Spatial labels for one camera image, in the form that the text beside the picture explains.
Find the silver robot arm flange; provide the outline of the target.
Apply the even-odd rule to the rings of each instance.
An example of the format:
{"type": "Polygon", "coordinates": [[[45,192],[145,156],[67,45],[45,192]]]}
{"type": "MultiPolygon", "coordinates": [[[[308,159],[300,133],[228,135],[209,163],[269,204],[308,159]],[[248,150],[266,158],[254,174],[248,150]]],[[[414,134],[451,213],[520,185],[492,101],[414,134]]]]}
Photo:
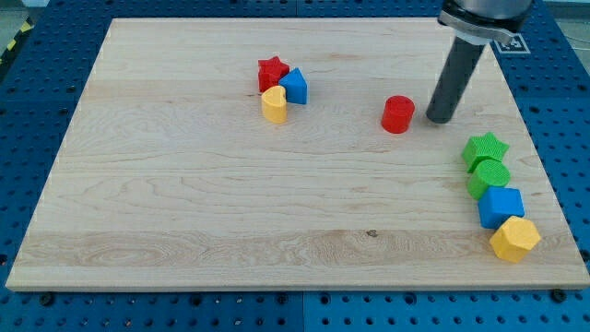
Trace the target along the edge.
{"type": "Polygon", "coordinates": [[[525,24],[532,0],[444,0],[438,22],[474,45],[509,44],[525,24]]]}

